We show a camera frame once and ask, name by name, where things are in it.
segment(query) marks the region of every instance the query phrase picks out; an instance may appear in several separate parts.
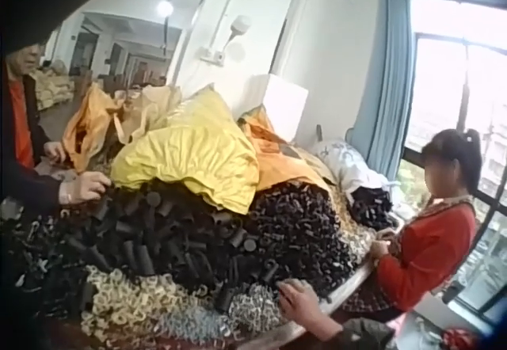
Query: sack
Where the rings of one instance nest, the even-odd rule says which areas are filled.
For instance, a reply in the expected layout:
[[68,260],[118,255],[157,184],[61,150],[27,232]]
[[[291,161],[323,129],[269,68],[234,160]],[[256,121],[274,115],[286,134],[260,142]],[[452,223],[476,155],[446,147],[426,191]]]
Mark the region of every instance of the sack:
[[255,150],[210,86],[179,104],[165,127],[126,145],[112,162],[118,186],[181,181],[217,207],[246,214],[259,179]]
[[78,173],[88,167],[90,159],[104,146],[112,115],[122,108],[93,83],[86,92],[79,110],[72,116],[63,133],[63,147]]
[[301,181],[329,192],[326,182],[301,158],[298,150],[274,133],[264,106],[247,112],[238,123],[257,154],[260,167],[258,191],[280,182]]
[[123,111],[113,116],[118,140],[124,145],[136,141],[149,130],[166,127],[167,116],[181,102],[181,91],[171,86],[147,86],[142,91],[127,93],[124,90],[115,92],[115,99],[122,99],[124,103]]

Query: person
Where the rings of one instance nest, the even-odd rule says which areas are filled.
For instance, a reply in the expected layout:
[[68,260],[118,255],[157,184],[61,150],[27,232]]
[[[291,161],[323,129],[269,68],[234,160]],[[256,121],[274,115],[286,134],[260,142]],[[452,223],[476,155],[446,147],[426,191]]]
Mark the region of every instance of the person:
[[111,185],[99,172],[84,172],[61,182],[35,170],[42,156],[64,162],[60,142],[51,141],[39,124],[36,83],[30,72],[39,64],[41,46],[29,45],[8,54],[2,66],[2,200],[7,196],[40,212],[59,205],[97,200]]
[[289,321],[301,325],[322,342],[323,349],[382,350],[395,349],[395,331],[387,325],[364,318],[339,324],[324,314],[310,284],[303,280],[285,280],[278,284],[280,310]]
[[337,319],[394,320],[448,281],[467,255],[476,227],[471,194],[482,167],[478,132],[444,130],[421,154],[434,202],[399,234],[379,233],[370,248],[376,269],[341,306]]

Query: red jacket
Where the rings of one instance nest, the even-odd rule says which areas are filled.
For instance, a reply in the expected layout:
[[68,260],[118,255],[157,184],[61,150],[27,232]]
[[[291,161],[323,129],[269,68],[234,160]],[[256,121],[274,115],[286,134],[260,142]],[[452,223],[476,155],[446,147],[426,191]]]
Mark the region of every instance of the red jacket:
[[418,219],[402,233],[402,257],[382,257],[377,278],[387,297],[404,311],[424,293],[456,272],[475,234],[475,214],[468,204]]

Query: woman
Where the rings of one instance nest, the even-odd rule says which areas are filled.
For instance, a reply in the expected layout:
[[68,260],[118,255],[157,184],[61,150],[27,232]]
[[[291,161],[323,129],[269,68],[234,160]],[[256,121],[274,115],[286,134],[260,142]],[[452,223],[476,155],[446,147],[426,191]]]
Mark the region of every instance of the woman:
[[482,167],[478,132],[444,130],[421,154],[426,186],[435,202],[398,235],[379,233],[370,249],[376,270],[345,301],[339,316],[396,319],[447,281],[467,255],[476,226],[471,194]]

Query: yellow plastic bag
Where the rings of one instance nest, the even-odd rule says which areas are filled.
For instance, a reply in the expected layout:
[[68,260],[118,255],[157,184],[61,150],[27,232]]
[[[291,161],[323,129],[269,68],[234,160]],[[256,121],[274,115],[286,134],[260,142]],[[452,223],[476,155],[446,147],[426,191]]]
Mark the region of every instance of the yellow plastic bag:
[[296,148],[276,136],[264,106],[244,114],[239,119],[239,125],[257,153],[260,168],[258,191],[285,181],[307,182],[330,191]]
[[63,147],[78,173],[84,172],[90,159],[104,146],[112,115],[122,108],[97,83],[86,92],[79,110],[72,116],[63,133]]
[[255,150],[210,86],[172,111],[166,127],[125,146],[112,163],[116,185],[182,181],[209,204],[246,214],[259,179]]

